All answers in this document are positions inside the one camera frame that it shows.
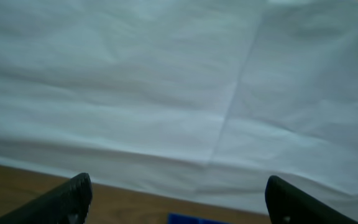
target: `blue block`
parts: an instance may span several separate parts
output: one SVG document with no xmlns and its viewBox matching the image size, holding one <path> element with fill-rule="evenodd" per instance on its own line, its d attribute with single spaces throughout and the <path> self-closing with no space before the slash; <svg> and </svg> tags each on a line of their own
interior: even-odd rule
<svg viewBox="0 0 358 224">
<path fill-rule="evenodd" d="M 228 224 L 186 215 L 169 214 L 168 224 Z"/>
</svg>

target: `brown wooden floor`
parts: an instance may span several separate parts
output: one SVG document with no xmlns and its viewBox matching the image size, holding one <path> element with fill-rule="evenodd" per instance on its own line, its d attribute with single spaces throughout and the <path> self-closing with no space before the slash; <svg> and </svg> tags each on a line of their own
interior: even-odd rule
<svg viewBox="0 0 358 224">
<path fill-rule="evenodd" d="M 66 178 L 0 166 L 0 216 L 37 198 Z M 263 215 L 93 184 L 87 224 L 165 224 L 169 212 L 229 223 L 268 224 Z"/>
</svg>

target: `white paper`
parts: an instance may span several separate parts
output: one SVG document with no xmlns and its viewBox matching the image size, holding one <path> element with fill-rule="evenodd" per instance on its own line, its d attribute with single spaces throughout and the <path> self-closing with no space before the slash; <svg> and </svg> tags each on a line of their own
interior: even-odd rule
<svg viewBox="0 0 358 224">
<path fill-rule="evenodd" d="M 358 220 L 358 2 L 0 0 L 0 164 Z"/>
</svg>

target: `wooden table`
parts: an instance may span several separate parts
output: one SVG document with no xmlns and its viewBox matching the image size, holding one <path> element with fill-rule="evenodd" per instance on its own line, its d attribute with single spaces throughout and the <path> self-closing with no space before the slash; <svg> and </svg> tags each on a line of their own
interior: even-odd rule
<svg viewBox="0 0 358 224">
<path fill-rule="evenodd" d="M 37 198 L 66 178 L 0 166 L 0 216 Z M 267 216 L 93 184 L 87 224 L 165 224 L 181 213 L 229 223 L 268 224 Z"/>
</svg>

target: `white sheet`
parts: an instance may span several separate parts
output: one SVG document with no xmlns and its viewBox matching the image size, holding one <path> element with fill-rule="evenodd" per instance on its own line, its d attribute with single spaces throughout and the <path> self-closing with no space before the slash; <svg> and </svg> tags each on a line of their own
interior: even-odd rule
<svg viewBox="0 0 358 224">
<path fill-rule="evenodd" d="M 0 164 L 358 220 L 358 2 L 0 0 Z"/>
</svg>

